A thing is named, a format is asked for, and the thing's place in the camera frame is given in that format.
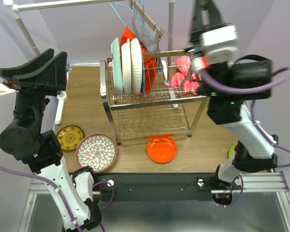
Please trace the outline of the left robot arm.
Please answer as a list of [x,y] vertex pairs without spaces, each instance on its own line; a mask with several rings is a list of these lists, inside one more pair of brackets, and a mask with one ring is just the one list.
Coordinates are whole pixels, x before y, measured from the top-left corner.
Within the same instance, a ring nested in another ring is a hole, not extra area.
[[1,68],[3,85],[16,91],[13,121],[0,133],[0,148],[28,165],[29,176],[48,188],[67,232],[100,225],[101,211],[93,198],[97,178],[91,167],[69,174],[61,145],[52,130],[41,131],[50,96],[65,91],[67,53],[51,48],[27,63]]

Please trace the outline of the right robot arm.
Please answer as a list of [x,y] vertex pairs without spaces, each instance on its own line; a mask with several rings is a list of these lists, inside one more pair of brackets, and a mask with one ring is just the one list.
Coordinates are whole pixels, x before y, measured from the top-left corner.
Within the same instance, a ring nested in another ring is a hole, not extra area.
[[207,114],[237,139],[235,153],[216,169],[213,185],[226,188],[243,172],[256,173],[277,166],[275,137],[254,120],[247,100],[267,99],[273,86],[272,62],[258,55],[236,58],[237,32],[225,23],[212,0],[198,0],[190,29],[190,74],[209,97]]

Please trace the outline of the teal scalloped plate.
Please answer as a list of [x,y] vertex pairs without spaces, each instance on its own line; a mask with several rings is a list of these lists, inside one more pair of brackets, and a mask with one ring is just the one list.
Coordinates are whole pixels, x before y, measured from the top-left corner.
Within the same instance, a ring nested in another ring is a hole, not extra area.
[[141,84],[141,94],[145,95],[145,65],[144,65],[144,57],[142,53],[142,84]]

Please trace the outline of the cream plate blue swirl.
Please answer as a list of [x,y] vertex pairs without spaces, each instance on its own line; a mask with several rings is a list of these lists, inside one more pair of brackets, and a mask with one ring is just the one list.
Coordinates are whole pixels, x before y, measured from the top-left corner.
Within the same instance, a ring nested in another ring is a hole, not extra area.
[[125,95],[130,95],[131,92],[131,49],[130,40],[121,46],[121,61],[122,61],[122,85]]

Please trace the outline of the yellow patterned small plate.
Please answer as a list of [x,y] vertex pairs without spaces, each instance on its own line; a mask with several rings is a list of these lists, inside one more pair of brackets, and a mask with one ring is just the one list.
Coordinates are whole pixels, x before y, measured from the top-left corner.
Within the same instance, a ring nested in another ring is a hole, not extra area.
[[85,133],[77,125],[68,125],[63,127],[56,137],[63,151],[74,151],[85,137]]

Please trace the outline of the mint rectangular plate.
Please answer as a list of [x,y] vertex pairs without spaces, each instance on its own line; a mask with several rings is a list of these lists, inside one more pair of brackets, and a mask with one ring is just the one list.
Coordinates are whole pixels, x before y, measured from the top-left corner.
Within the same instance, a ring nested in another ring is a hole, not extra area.
[[111,43],[112,65],[113,65],[113,81],[116,93],[123,93],[122,69],[120,59],[119,38],[116,37]]

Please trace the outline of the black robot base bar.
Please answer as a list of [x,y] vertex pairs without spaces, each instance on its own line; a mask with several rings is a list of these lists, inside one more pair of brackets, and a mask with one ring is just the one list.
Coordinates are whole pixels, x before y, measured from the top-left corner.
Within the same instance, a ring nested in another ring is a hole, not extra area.
[[114,194],[102,184],[103,201],[211,201],[240,189],[218,181],[214,173],[97,173],[95,181],[113,181]]

